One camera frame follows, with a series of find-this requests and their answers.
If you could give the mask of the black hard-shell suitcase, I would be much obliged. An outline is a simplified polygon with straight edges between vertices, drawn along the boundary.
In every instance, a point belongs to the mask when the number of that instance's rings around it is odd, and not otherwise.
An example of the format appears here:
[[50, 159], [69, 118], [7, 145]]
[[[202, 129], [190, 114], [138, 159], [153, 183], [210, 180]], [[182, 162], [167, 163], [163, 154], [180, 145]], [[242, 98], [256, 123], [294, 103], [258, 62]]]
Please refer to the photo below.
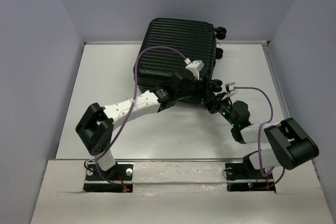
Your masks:
[[203, 62], [201, 75], [209, 80], [211, 89], [222, 91], [222, 81], [213, 79], [216, 60], [222, 58], [223, 50], [217, 41], [226, 38], [224, 27], [215, 27], [208, 22], [155, 18], [145, 32], [140, 51], [143, 53], [138, 63], [137, 83], [140, 92], [145, 92], [186, 66], [183, 57], [190, 61]]

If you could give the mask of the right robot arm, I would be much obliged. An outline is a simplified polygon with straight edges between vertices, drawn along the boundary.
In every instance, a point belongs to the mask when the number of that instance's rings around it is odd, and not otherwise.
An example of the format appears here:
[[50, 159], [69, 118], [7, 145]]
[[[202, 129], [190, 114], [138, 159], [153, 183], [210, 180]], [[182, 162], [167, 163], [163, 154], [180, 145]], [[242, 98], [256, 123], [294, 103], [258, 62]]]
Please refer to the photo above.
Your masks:
[[232, 126], [233, 139], [240, 144], [256, 143], [257, 150], [246, 155], [241, 171], [248, 178], [265, 169], [282, 167], [292, 170], [319, 156], [319, 148], [294, 118], [287, 118], [271, 125], [274, 109], [268, 97], [270, 119], [259, 125], [250, 122], [248, 104], [243, 101], [232, 102], [225, 92], [208, 98], [205, 105], [211, 114], [219, 113]]

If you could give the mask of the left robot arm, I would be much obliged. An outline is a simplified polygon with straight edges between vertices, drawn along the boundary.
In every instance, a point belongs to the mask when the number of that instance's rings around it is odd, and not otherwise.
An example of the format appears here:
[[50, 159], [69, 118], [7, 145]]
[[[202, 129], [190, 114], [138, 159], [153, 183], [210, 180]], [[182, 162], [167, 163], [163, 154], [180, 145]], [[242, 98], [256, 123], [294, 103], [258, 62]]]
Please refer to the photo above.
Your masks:
[[208, 102], [213, 97], [211, 81], [207, 76], [196, 78], [190, 70], [182, 69], [174, 73], [169, 81], [132, 99], [106, 106], [98, 103], [89, 105], [75, 130], [94, 158], [99, 175], [111, 179], [117, 169], [117, 161], [110, 150], [117, 139], [112, 134], [115, 129], [122, 131], [127, 122], [171, 108], [178, 100]]

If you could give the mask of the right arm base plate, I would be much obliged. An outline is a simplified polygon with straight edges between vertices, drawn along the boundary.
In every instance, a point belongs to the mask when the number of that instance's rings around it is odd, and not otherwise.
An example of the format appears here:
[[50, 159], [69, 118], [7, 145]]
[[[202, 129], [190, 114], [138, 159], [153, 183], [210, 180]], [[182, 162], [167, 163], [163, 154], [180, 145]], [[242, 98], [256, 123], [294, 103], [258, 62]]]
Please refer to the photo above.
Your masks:
[[226, 163], [222, 172], [228, 192], [276, 191], [272, 174], [263, 177], [260, 170], [247, 168], [243, 163]]

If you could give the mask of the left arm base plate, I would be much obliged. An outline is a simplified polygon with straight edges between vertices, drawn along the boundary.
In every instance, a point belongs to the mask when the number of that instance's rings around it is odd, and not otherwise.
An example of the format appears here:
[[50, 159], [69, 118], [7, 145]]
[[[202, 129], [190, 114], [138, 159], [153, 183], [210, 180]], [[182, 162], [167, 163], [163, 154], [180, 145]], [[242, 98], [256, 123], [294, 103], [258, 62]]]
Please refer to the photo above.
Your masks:
[[120, 162], [111, 173], [101, 171], [102, 178], [94, 162], [85, 161], [86, 175], [83, 190], [87, 193], [132, 193], [133, 167], [133, 163]]

